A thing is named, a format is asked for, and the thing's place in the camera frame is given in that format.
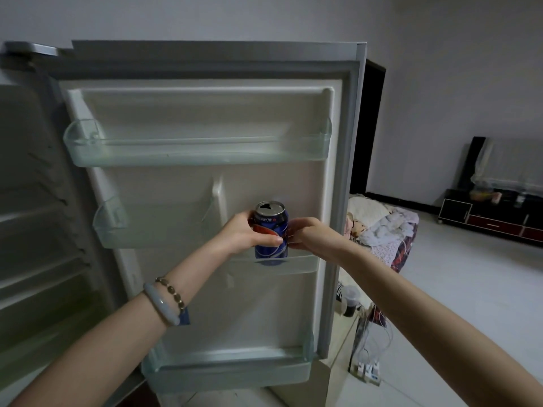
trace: pepsi can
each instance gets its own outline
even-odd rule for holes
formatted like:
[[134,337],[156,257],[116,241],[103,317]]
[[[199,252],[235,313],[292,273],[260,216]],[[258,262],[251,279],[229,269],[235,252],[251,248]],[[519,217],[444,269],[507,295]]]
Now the pepsi can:
[[284,258],[287,256],[288,214],[279,201],[258,203],[253,216],[253,230],[257,233],[278,235],[283,239],[279,247],[255,246],[256,258]]

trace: person's left hand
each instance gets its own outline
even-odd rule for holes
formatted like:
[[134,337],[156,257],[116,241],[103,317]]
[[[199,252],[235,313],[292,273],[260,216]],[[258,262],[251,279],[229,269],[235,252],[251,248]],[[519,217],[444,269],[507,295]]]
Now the person's left hand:
[[283,242],[281,237],[261,234],[249,226],[253,212],[244,211],[234,215],[224,225],[214,239],[227,249],[228,254],[237,254],[254,246],[278,247]]

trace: refrigerator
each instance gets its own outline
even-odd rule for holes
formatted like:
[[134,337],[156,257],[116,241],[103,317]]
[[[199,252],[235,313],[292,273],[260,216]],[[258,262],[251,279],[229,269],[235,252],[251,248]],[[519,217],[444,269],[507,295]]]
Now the refrigerator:
[[[6,42],[0,61],[2,404],[234,213],[277,200],[344,228],[365,43],[72,44]],[[144,380],[308,380],[337,273],[292,249],[232,257],[108,405]]]

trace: forearm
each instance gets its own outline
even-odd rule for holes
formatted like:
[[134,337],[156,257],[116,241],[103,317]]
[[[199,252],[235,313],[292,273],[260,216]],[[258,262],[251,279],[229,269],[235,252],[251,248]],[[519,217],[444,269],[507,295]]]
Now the forearm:
[[[188,304],[216,267],[227,259],[212,240],[196,250],[166,279]],[[173,296],[155,284],[178,311]],[[167,322],[143,293],[100,322],[51,364],[14,401],[13,406],[99,406],[125,380],[166,332]]]
[[341,265],[438,374],[470,405],[543,403],[543,387],[488,337],[346,240]]

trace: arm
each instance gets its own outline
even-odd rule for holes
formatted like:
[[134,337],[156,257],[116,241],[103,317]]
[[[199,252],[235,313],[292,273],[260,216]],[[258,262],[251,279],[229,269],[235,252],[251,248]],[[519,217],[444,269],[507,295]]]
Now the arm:
[[289,223],[289,246],[343,267],[469,405],[543,405],[543,386],[496,343],[316,218]]
[[[222,231],[166,275],[188,304],[214,270],[234,253],[251,246],[278,246],[281,238],[259,234],[248,224],[250,212],[235,215]],[[155,283],[179,313],[173,296]],[[168,324],[143,293],[100,322],[45,369],[11,404],[99,406],[136,368]]]

